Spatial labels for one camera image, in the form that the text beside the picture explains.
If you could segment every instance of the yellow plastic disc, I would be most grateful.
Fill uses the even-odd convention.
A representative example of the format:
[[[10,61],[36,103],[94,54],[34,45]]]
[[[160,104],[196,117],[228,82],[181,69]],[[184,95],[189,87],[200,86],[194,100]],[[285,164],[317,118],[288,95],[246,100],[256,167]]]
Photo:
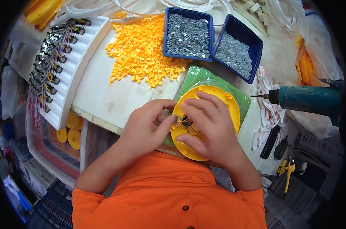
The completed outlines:
[[[67,140],[74,149],[80,149],[80,131],[69,130],[67,133]]]
[[[78,116],[72,111],[69,111],[69,116],[67,117],[66,126],[71,130],[80,131],[80,127],[83,128],[84,118]]]
[[[191,122],[190,118],[187,116],[187,114],[185,114],[182,111],[180,106],[180,104],[183,103],[184,99],[186,98],[198,98],[197,91],[199,90],[206,92],[208,94],[216,95],[219,99],[221,99],[227,105],[230,111],[231,119],[234,123],[236,135],[238,135],[239,126],[240,126],[240,112],[239,112],[238,104],[233,98],[233,96],[230,93],[224,92],[222,89],[215,86],[205,86],[205,85],[197,86],[189,90],[179,99],[178,103],[176,104],[173,110],[173,115],[177,115],[179,116],[179,118],[177,123],[174,123],[170,129],[173,142],[176,148],[187,158],[192,160],[198,160],[198,161],[206,161],[208,160],[207,158],[201,156],[200,154],[198,154],[196,151],[188,147],[183,142],[175,140],[175,138],[178,135],[187,134],[187,133],[195,136],[196,138],[200,140],[204,139],[203,133],[195,131],[194,123],[190,123]]]
[[[66,130],[66,127],[62,128],[59,131],[56,131],[56,136],[57,136],[57,139],[59,140],[59,142],[65,143],[67,141],[67,130]]]

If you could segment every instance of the workbench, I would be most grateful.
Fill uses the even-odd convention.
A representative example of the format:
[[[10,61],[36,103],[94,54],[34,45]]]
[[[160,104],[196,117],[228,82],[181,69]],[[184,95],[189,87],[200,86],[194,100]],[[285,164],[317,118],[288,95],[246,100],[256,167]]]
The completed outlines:
[[[214,21],[217,20],[219,22],[225,20],[226,14],[222,12],[212,14],[212,16]],[[262,32],[255,28],[242,15],[235,13],[234,16],[247,25],[262,40],[265,39]],[[216,26],[215,40],[217,40],[220,31],[221,26]],[[77,88],[71,110],[89,122],[121,135],[134,109],[154,99],[169,98],[173,100],[178,93],[186,72],[182,73],[178,80],[170,81],[167,78],[161,86],[151,89],[148,88],[145,82],[140,84],[133,82],[130,80],[130,76],[120,81],[115,81],[110,85],[109,79],[114,65],[114,58],[106,55],[105,47],[114,39],[115,35],[116,32],[112,28],[90,59]],[[236,86],[247,96],[257,94],[257,80],[254,80],[253,84],[247,84],[236,76],[235,73],[216,61],[209,62],[204,67],[216,76]],[[258,101],[253,98],[237,139],[250,161],[260,173],[274,175],[280,161],[274,160],[273,154],[267,160],[260,158],[264,145],[258,147],[255,151],[252,150],[253,135],[259,130],[260,126],[260,106]],[[168,148],[168,150],[165,149],[162,151],[175,156],[183,156],[176,149]]]

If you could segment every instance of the shirt sleeve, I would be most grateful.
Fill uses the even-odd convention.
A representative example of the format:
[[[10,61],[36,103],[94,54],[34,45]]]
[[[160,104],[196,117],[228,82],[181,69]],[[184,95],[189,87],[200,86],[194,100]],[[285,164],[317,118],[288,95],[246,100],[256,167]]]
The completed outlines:
[[[105,198],[104,195],[75,188],[73,190],[73,227],[91,228],[88,224],[93,222],[93,212]]]
[[[263,190],[261,188],[243,191],[239,190],[234,193],[237,197],[242,199],[247,204],[253,214],[253,219],[256,219],[261,225],[261,228],[267,228],[266,220],[264,218],[266,212],[263,204]]]

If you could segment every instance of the green mat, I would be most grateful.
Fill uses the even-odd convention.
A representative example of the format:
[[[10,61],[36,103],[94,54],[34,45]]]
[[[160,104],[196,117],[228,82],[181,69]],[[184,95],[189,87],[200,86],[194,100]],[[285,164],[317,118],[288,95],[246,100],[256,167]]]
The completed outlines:
[[[223,89],[225,92],[229,92],[235,98],[240,111],[240,129],[252,100],[248,96],[243,94],[243,92],[241,92],[238,88],[229,84],[220,77],[215,76],[203,67],[198,67],[195,65],[189,67],[183,84],[179,89],[177,96],[175,97],[175,101],[178,101],[190,89],[200,85],[216,86]],[[164,144],[175,147],[170,134],[164,140]]]

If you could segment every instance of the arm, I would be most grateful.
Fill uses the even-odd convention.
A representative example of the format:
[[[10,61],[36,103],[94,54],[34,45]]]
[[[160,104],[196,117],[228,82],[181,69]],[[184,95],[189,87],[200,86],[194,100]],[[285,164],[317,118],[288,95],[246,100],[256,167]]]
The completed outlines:
[[[228,107],[214,95],[197,92],[181,105],[195,129],[205,136],[201,141],[190,134],[175,140],[184,142],[202,156],[224,165],[236,189],[249,191],[262,187],[261,178],[239,145]]]
[[[172,110],[175,104],[170,99],[153,100],[134,110],[119,140],[79,175],[75,188],[101,194],[123,168],[156,150],[176,120],[162,110]]]

